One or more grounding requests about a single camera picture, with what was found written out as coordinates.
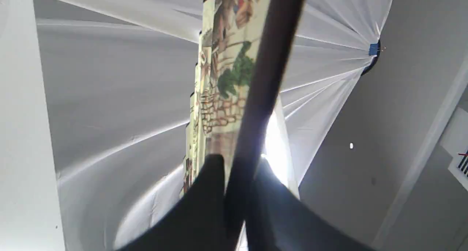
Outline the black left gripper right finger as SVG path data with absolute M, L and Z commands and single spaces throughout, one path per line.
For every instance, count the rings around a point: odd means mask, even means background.
M 267 160 L 258 164 L 246 217 L 250 251 L 370 251 L 309 210 L 275 176 Z

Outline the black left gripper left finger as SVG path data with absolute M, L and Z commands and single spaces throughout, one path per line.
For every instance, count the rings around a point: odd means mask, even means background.
M 182 199 L 122 251 L 233 251 L 224 223 L 224 159 L 210 154 Z

